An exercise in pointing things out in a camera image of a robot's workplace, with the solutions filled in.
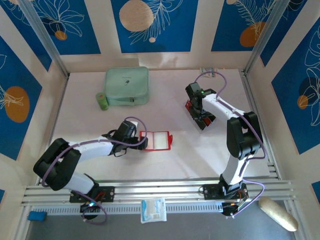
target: white table surface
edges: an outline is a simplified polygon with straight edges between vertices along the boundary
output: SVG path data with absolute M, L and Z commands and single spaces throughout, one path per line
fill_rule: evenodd
M 228 79 L 221 97 L 238 109 L 250 107 L 237 69 L 219 70 Z M 185 88 L 199 75 L 199 70 L 152 70 L 150 99 L 145 105 L 110 106 L 100 110 L 95 95 L 104 90 L 105 72 L 71 73 L 53 133 L 53 139 L 80 142 L 117 129 L 125 117 L 142 119 L 148 131 L 170 131 L 173 143 L 169 151 L 128 149 L 121 157 L 104 156 L 81 162 L 76 171 L 96 180 L 143 180 L 219 177 L 227 166 L 226 126 L 216 120 L 200 133 L 185 103 Z M 202 77 L 203 89 L 218 91 L 224 84 L 220 76 Z M 268 176 L 267 160 L 253 160 L 246 177 Z

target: beige circle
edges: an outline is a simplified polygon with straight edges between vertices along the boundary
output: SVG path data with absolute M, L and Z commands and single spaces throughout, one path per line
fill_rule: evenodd
M 119 12 L 120 22 L 131 32 L 146 30 L 154 22 L 151 8 L 141 0 L 127 1 Z
M 9 2 L 18 5 L 18 0 L 8 0 Z
M 238 0 L 226 0 L 227 4 L 235 4 Z

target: mint green box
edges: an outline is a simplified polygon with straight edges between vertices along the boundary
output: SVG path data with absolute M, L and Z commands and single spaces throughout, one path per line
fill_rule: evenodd
M 149 101 L 149 70 L 144 66 L 110 68 L 104 92 L 109 105 L 143 105 Z

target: wire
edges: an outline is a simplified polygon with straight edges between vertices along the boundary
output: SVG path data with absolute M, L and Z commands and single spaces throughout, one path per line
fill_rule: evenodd
M 220 75 L 220 76 L 223 78 L 223 80 L 224 80 L 224 86 L 217 92 L 217 94 L 216 94 L 216 100 L 217 100 L 219 103 L 221 103 L 223 106 L 225 106 L 227 109 L 231 110 L 234 114 L 236 114 L 237 116 L 239 116 L 239 117 L 245 122 L 245 124 L 247 124 L 247 126 L 250 128 L 250 130 L 252 131 L 252 133 L 253 133 L 253 135 L 255 136 L 255 138 L 258 140 L 258 142 L 259 142 L 259 144 L 260 144 L 260 146 L 261 146 L 261 148 L 262 148 L 262 150 L 263 150 L 263 156 L 247 158 L 247 159 L 245 160 L 245 164 L 248 164 L 248 161 L 253 160 L 253 159 L 265 159 L 265 158 L 267 158 L 267 157 L 268 157 L 268 153 L 267 153 L 267 150 L 266 150 L 266 148 L 265 148 L 265 146 L 264 146 L 264 143 L 262 142 L 261 138 L 259 137 L 259 135 L 258 135 L 258 133 L 256 132 L 256 130 L 254 129 L 254 127 L 250 124 L 250 122 L 249 122 L 243 115 L 241 115 L 239 112 L 237 112 L 234 108 L 232 108 L 231 106 L 229 106 L 228 104 L 224 103 L 223 101 L 221 101 L 221 100 L 218 98 L 219 95 L 220 95 L 220 93 L 221 93 L 221 92 L 226 88 L 226 86 L 227 86 L 227 82 L 228 82 L 228 81 L 227 81 L 226 77 L 225 77 L 223 74 L 221 74 L 221 73 L 219 73 L 219 72 L 217 72 L 217 71 L 206 71 L 206 72 L 200 74 L 200 75 L 195 79 L 194 82 L 198 81 L 198 79 L 199 79 L 201 76 L 203 76 L 203 75 L 205 75 L 205 74 L 209 74 L 209 73 L 218 74 L 218 75 Z M 245 169 L 245 167 L 240 170 L 239 176 L 242 175 L 244 169 Z M 249 181 L 249 180 L 246 180 L 246 179 L 244 179 L 244 178 L 243 178 L 242 180 L 243 180 L 244 182 L 246 182 L 246 183 L 251 183 L 251 184 L 260 185 L 260 186 L 262 186 L 262 190 L 258 193 L 257 196 L 255 196 L 255 197 L 252 199 L 251 202 L 249 202 L 249 203 L 248 203 L 247 205 L 245 205 L 242 209 L 240 209 L 240 210 L 237 211 L 235 214 L 233 214 L 233 215 L 232 215 L 232 218 L 234 218 L 236 215 L 238 215 L 239 213 L 241 213 L 244 209 L 246 209 L 247 207 L 249 207 L 249 206 L 250 206 L 257 198 L 259 198 L 259 197 L 262 195 L 262 193 L 265 191 L 265 185 L 264 185 L 263 183 L 260 183 L 260 182 L 257 182 L 257 181 Z
M 51 170 L 53 169 L 53 167 L 55 166 L 55 164 L 58 162 L 58 160 L 64 155 L 66 154 L 68 151 L 70 151 L 71 149 L 73 148 L 76 148 L 76 147 L 80 147 L 82 145 L 87 145 L 87 144 L 94 144 L 94 143 L 116 143 L 116 144 L 122 144 L 122 145 L 125 145 L 125 146 L 128 146 L 128 147 L 136 147 L 136 146 L 139 146 L 140 144 L 142 144 L 146 139 L 147 139 L 147 127 L 145 125 L 145 123 L 140 120 L 139 118 L 137 117 L 134 117 L 134 116 L 128 116 L 126 117 L 124 120 L 127 120 L 127 119 L 135 119 L 135 120 L 138 120 L 139 122 L 142 123 L 143 127 L 144 127 L 144 131 L 145 131 L 145 136 L 144 138 L 142 139 L 142 141 L 138 142 L 138 143 L 135 143 L 135 144 L 130 144 L 130 143 L 126 143 L 126 142 L 122 142 L 122 141 L 117 141 L 117 140 L 112 140 L 112 139 L 100 139 L 100 140 L 89 140 L 89 141 L 83 141 L 83 142 L 80 142 L 80 143 L 76 143 L 76 144 L 73 144 L 69 147 L 67 147 L 65 150 L 63 150 L 56 158 L 55 160 L 51 163 L 51 165 L 48 167 L 47 171 L 45 172 L 45 174 L 43 175 L 43 178 L 42 178 L 42 182 L 41 182 L 41 185 L 45 188 L 49 187 L 48 185 L 46 185 L 46 179 L 49 175 L 49 173 L 51 172 Z M 103 224 L 107 221 L 107 212 L 106 210 L 99 204 L 97 203 L 95 200 L 93 200 L 92 198 L 90 198 L 89 196 L 79 192 L 79 191 L 75 191 L 77 194 L 83 196 L 84 198 L 87 198 L 88 200 L 94 202 L 99 208 L 101 208 L 101 210 L 104 212 L 105 214 L 105 220 L 101 223 L 99 222 L 93 222 L 93 221 L 85 221 L 86 223 L 90 223 L 90 224 L 96 224 L 96 225 L 99 225 L 99 224 Z

